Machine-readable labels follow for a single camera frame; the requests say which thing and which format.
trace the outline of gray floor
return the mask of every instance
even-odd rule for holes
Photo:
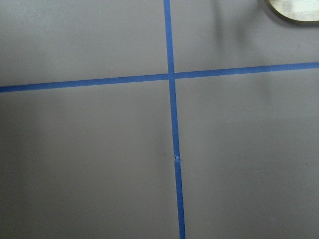
[[[0,5],[0,86],[167,73],[160,0]]]
[[[187,238],[318,237],[318,74],[177,80]]]
[[[167,88],[0,94],[0,238],[178,238]]]
[[[167,73],[161,0],[0,0],[0,86]],[[176,72],[319,61],[264,0],[171,0]],[[188,239],[317,239],[319,70],[176,81]],[[0,94],[0,238],[178,238],[168,81]]]

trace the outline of vertical tape strip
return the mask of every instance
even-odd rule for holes
[[[164,14],[165,14],[165,29],[166,29],[171,127],[172,127],[172,134],[173,134],[173,148],[174,148],[174,156],[175,156],[174,165],[175,165],[175,179],[176,179],[179,238],[185,239],[184,201],[183,201],[183,187],[182,187],[181,164],[180,164],[180,153],[179,153],[177,103],[176,103],[176,88],[175,88],[175,77],[174,77],[173,38],[172,38],[172,30],[171,30],[169,0],[164,0]]]

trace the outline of blue painter's tape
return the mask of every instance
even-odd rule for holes
[[[180,157],[176,89],[175,89],[175,78],[174,78],[173,38],[172,38],[172,30],[171,30],[169,0],[164,0],[164,14],[165,14],[166,47],[167,47],[168,80],[169,80],[170,112],[171,112],[172,134],[173,134],[173,147],[174,147],[175,157]]]
[[[170,18],[170,3],[169,0],[164,0],[164,15],[165,15],[165,29],[166,29],[166,48],[167,48],[167,63],[168,74],[174,75],[174,54],[173,54],[173,37],[171,30]]]
[[[14,91],[44,90],[44,89],[66,88],[66,87],[79,87],[79,86],[108,85],[108,84],[130,83],[130,82],[159,81],[159,80],[168,80],[168,74],[114,77],[114,78],[65,81],[65,82],[50,82],[50,83],[39,83],[39,84],[29,84],[29,85],[17,85],[17,86],[1,86],[0,93],[14,92]]]
[[[319,62],[272,65],[272,66],[254,66],[254,67],[230,68],[230,69],[219,69],[219,70],[208,70],[208,71],[180,72],[180,73],[175,73],[175,78],[182,79],[182,78],[195,78],[195,77],[207,77],[207,76],[225,76],[225,75],[272,72],[272,71],[304,70],[304,69],[313,69],[313,68],[319,68]]]
[[[179,152],[178,119],[177,119],[176,88],[175,88],[175,77],[174,77],[174,54],[173,54],[173,38],[172,38],[171,18],[170,18],[170,2],[169,0],[163,0],[163,1],[164,1],[165,29],[166,29],[166,48],[167,48],[168,80],[169,80],[169,95],[170,95],[171,127],[172,127],[172,135],[173,135],[173,149],[174,149],[174,155],[175,155],[175,179],[176,179],[179,238],[185,239],[184,202],[183,202],[183,189],[182,189],[180,152]]]
[[[175,159],[175,179],[176,179],[176,193],[178,205],[178,223],[179,223],[179,237],[185,239],[185,216],[184,216],[184,200],[183,200],[183,186],[181,178],[180,158]]]

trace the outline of gray surface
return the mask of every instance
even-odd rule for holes
[[[265,0],[171,0],[175,71],[318,61],[319,27],[275,16]]]
[[[0,238],[178,238],[167,89],[0,94]]]
[[[167,73],[161,0],[0,5],[0,86]]]
[[[319,70],[177,80],[188,239],[317,239]]]

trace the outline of blue tape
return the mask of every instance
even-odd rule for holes
[[[160,81],[167,80],[168,74],[157,75],[144,75],[144,76],[126,76],[126,77],[114,77],[104,79],[93,80],[79,80],[79,81],[65,81],[65,82],[50,82],[17,86],[1,86],[0,93],[14,92],[14,91],[33,91],[66,87],[79,87],[79,86],[95,86],[95,85],[108,85],[119,83],[131,83],[131,82],[144,82],[144,81]]]
[[[177,193],[177,212],[179,222],[179,238],[185,239],[185,216],[184,216],[184,200],[183,200],[183,185],[181,179],[181,165],[180,158],[175,159],[175,180]]]
[[[180,165],[179,152],[179,135],[178,135],[178,119],[177,119],[177,103],[176,103],[176,88],[174,77],[174,54],[173,54],[173,38],[171,30],[170,3],[169,0],[164,1],[165,14],[165,29],[166,29],[166,48],[167,48],[167,65],[168,65],[168,80],[169,80],[169,95],[170,95],[170,113],[171,127],[173,136],[173,149],[175,156],[175,179],[176,179],[176,194],[177,194],[177,212],[179,224],[179,238],[185,239],[185,216],[184,216],[184,201]]]
[[[225,75],[237,75],[237,74],[250,74],[250,73],[262,73],[271,71],[291,71],[291,70],[304,70],[319,68],[319,62],[310,63],[297,63],[297,64],[285,64],[285,65],[272,65],[272,66],[254,66],[254,67],[242,67],[242,68],[230,68],[208,71],[191,71],[175,73],[176,79],[182,78],[195,78],[195,77],[207,77],[207,76],[225,76]]]

